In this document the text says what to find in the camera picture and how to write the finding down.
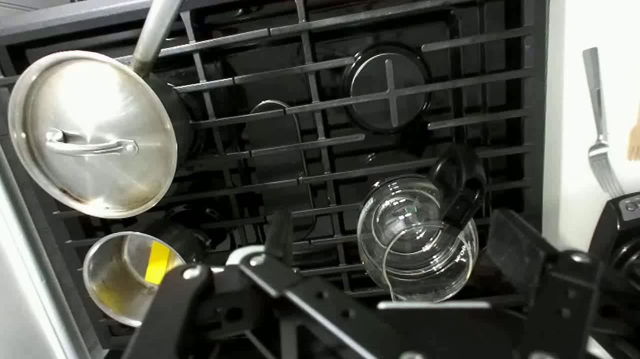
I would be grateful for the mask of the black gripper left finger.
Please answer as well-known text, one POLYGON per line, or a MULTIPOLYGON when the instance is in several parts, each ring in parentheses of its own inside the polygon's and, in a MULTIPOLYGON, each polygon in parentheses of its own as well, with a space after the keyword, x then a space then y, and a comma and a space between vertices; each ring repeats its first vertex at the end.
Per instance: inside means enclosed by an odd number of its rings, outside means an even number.
POLYGON ((246 338, 269 359, 426 359, 427 352, 391 324, 322 280, 289 268, 292 222, 275 212, 265 246, 221 274, 210 268, 172 270, 123 359, 239 359, 246 338))

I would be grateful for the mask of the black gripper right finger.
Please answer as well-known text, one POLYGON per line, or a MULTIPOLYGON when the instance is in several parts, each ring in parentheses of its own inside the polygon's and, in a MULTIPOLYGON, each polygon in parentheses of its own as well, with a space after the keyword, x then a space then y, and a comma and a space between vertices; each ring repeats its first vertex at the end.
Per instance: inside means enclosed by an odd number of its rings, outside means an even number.
POLYGON ((426 359, 590 359, 602 266, 553 250, 511 210, 491 214, 486 256, 511 296, 381 306, 408 350, 426 359))

